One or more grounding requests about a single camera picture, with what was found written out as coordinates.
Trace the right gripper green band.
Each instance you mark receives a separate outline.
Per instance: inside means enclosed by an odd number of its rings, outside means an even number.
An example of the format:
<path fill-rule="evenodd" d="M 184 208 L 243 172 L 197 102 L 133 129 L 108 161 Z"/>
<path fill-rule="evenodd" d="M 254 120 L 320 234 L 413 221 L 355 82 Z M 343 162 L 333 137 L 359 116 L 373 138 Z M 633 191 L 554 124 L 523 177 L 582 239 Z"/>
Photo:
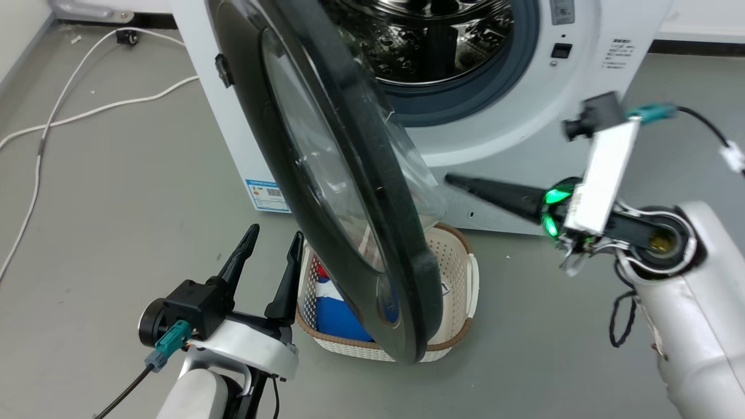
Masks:
<path fill-rule="evenodd" d="M 577 198 L 580 177 L 567 177 L 547 189 L 457 174 L 445 175 L 445 183 L 542 228 L 557 247 L 572 254 L 590 254 L 602 239 L 628 244 L 659 254 L 659 225 L 639 216 L 612 210 L 601 233 L 569 230 L 570 201 Z"/>

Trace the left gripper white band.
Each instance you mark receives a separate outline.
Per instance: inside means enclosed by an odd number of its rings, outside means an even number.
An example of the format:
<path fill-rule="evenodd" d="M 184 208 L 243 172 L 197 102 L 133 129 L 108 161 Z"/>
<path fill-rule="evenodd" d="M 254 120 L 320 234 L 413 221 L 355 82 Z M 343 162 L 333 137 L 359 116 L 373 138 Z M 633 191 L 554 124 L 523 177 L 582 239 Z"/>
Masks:
<path fill-rule="evenodd" d="M 232 312 L 235 307 L 239 279 L 245 262 L 253 254 L 259 232 L 257 223 L 251 225 L 219 273 L 207 279 L 208 285 L 216 287 L 226 312 Z M 275 297 L 264 310 L 264 316 L 279 328 L 263 332 L 245 320 L 227 318 L 207 339 L 189 340 L 190 370 L 223 368 L 247 375 L 249 368 L 254 368 L 285 380 L 295 379 L 300 357 L 290 326 L 295 322 L 304 242 L 305 236 L 297 231 Z"/>

